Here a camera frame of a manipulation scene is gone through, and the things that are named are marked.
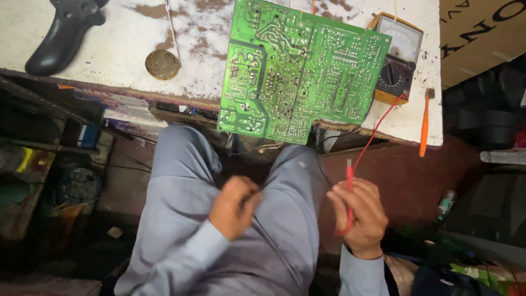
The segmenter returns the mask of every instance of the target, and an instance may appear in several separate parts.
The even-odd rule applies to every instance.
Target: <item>green circuit board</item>
[[[235,1],[217,129],[305,144],[318,118],[362,124],[391,36]]]

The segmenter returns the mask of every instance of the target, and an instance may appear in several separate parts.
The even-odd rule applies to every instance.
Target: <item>dirty table surface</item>
[[[109,1],[102,8],[106,23],[92,27],[75,59],[61,73],[40,80],[126,93],[152,100],[174,101],[209,110],[219,109],[234,2],[171,0],[171,14],[182,69],[169,81],[151,77],[144,66],[155,49],[174,50],[163,0]],[[311,0],[272,0],[311,12]],[[398,0],[398,17],[424,31],[409,103],[394,108],[379,132],[403,142],[420,142],[426,88],[434,87],[430,103],[428,145],[442,145],[440,92],[439,0]],[[393,0],[316,0],[316,14],[367,27],[372,14],[394,14]],[[47,34],[55,14],[42,0],[5,1],[0,11],[0,73],[29,77],[24,65]],[[374,101],[362,127],[374,129],[389,108]]]

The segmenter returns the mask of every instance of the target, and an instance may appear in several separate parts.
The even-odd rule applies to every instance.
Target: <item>floor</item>
[[[155,145],[141,144],[139,140],[117,138],[110,165],[149,170]],[[321,158],[332,183],[344,177],[346,159],[355,162],[359,152],[355,150]],[[242,172],[258,170],[247,165],[238,167]],[[373,146],[361,159],[356,176],[378,185],[390,224],[399,228],[431,223],[447,189],[457,190],[461,196],[483,173],[478,151],[446,135],[443,147],[427,150],[424,158],[418,157],[417,147],[398,145],[375,149]],[[137,226],[146,201],[149,175],[139,170],[108,167],[105,187],[96,206],[97,216],[113,221],[115,225]],[[320,210],[320,244],[327,252],[338,253],[341,239],[332,235],[334,217],[327,201],[324,199]]]

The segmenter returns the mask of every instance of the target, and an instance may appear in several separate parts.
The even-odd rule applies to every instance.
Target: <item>hand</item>
[[[352,223],[350,231],[343,236],[355,257],[364,260],[380,258],[383,255],[380,241],[385,234],[389,220],[380,203],[378,187],[364,179],[354,178],[352,192],[347,182],[340,182],[327,192],[336,215],[336,227],[343,231]],[[354,210],[354,221],[347,217],[347,207]]]
[[[262,199],[258,190],[258,185],[248,177],[231,177],[217,195],[208,220],[230,241],[235,240],[252,224]]]

